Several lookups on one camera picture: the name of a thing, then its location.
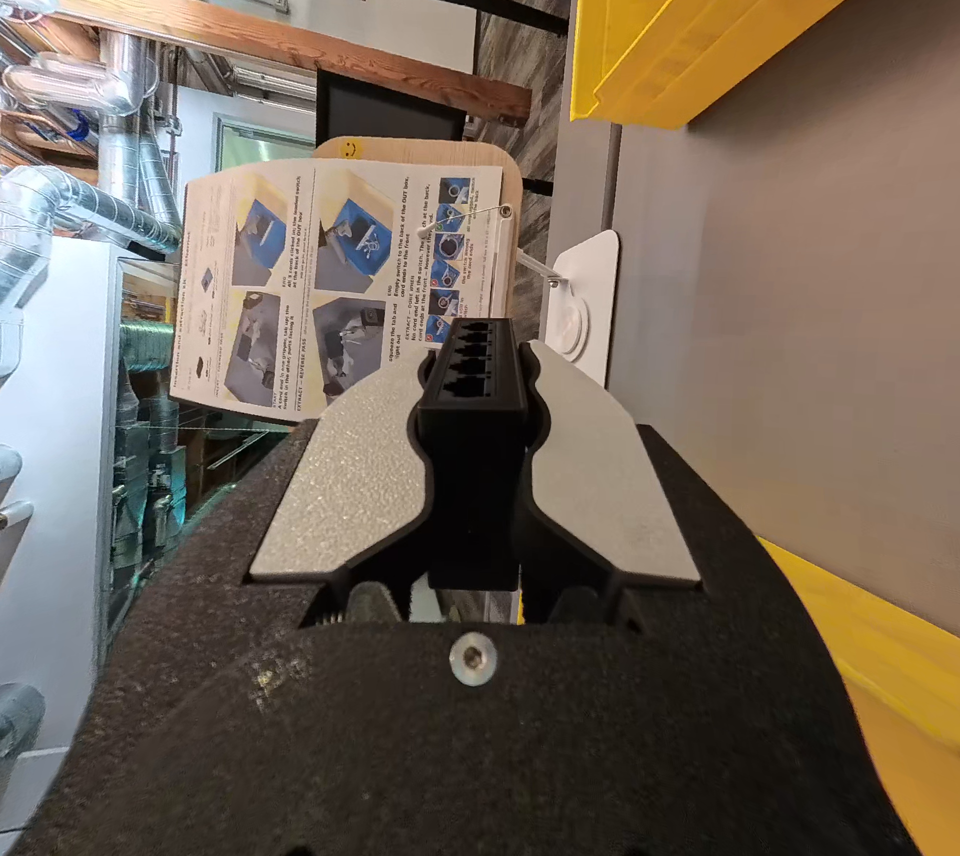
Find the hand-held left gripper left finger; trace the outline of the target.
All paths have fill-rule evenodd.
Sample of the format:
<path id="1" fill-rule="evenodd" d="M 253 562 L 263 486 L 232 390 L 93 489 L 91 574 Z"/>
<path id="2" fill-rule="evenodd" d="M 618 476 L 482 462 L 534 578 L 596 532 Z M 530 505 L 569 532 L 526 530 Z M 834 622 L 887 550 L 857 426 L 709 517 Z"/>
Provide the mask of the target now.
<path id="1" fill-rule="evenodd" d="M 253 581 L 331 577 L 421 516 L 428 470 L 413 415 L 436 356 L 421 348 L 384 364 L 322 412 L 253 558 Z"/>

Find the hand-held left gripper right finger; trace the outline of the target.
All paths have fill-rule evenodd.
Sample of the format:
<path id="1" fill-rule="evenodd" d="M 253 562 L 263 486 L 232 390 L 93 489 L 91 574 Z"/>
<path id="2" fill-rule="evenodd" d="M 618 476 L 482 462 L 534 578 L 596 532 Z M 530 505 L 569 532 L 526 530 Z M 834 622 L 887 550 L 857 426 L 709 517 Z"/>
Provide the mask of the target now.
<path id="1" fill-rule="evenodd" d="M 537 430 L 520 497 L 542 531 L 530 552 L 603 590 L 694 588 L 701 576 L 624 407 L 545 344 L 520 346 Z"/>

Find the black ethernet port box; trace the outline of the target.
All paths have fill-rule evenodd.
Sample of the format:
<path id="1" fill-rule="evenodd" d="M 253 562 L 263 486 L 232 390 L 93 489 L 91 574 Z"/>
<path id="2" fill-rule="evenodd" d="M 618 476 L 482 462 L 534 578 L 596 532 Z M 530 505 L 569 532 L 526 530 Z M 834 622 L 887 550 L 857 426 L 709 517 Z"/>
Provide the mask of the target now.
<path id="1" fill-rule="evenodd" d="M 510 592 L 533 531 L 530 447 L 541 417 L 508 318 L 454 322 L 414 407 L 425 502 L 414 534 L 430 585 Z"/>

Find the white sign base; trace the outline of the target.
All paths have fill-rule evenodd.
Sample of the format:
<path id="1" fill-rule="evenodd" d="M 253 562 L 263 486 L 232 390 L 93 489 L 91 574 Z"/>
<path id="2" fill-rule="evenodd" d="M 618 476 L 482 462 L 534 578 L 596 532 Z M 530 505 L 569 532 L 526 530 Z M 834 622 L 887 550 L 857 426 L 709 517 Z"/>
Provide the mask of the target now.
<path id="1" fill-rule="evenodd" d="M 517 262 L 547 283 L 542 341 L 602 387 L 608 384 L 620 239 L 605 229 L 548 266 L 522 250 Z"/>

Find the printed instruction sheet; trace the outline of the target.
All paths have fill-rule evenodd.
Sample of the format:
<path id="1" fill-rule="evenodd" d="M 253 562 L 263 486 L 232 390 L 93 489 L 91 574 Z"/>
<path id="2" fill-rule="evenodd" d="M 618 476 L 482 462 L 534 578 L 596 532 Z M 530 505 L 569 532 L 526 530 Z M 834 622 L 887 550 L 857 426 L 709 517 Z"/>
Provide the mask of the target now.
<path id="1" fill-rule="evenodd" d="M 382 365 L 506 315 L 502 165 L 322 158 L 190 182 L 171 394 L 287 423 Z"/>

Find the white pillar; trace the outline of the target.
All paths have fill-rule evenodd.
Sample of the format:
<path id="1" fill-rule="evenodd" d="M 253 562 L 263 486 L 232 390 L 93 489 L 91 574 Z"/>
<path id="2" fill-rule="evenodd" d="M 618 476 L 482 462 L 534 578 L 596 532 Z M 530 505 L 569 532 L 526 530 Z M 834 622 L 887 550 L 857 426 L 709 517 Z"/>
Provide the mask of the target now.
<path id="1" fill-rule="evenodd" d="M 55 237 L 24 311 L 18 369 L 2 388 L 2 442 L 22 467 L 9 497 L 32 503 L 2 581 L 2 682 L 43 697 L 32 748 L 2 797 L 2 832 L 46 796 L 99 675 L 110 581 L 120 250 Z"/>

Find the computer monitor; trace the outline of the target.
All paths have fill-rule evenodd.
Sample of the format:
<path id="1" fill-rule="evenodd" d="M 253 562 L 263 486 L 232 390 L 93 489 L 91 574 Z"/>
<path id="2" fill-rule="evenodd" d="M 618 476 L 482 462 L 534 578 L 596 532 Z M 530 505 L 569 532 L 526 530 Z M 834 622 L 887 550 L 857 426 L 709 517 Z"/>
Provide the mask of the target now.
<path id="1" fill-rule="evenodd" d="M 317 146 L 343 136 L 462 141 L 466 118 L 451 106 L 317 70 Z"/>

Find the wooden post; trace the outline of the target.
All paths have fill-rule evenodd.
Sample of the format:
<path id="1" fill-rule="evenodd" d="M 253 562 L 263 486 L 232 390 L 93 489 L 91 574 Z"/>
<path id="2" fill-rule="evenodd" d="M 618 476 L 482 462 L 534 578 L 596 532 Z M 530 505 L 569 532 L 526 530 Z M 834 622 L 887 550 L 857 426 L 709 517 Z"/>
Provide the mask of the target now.
<path id="1" fill-rule="evenodd" d="M 532 92 L 436 64 L 271 21 L 202 0 L 58 0 L 54 15 L 224 57 L 298 71 L 323 69 L 353 80 L 523 127 Z"/>

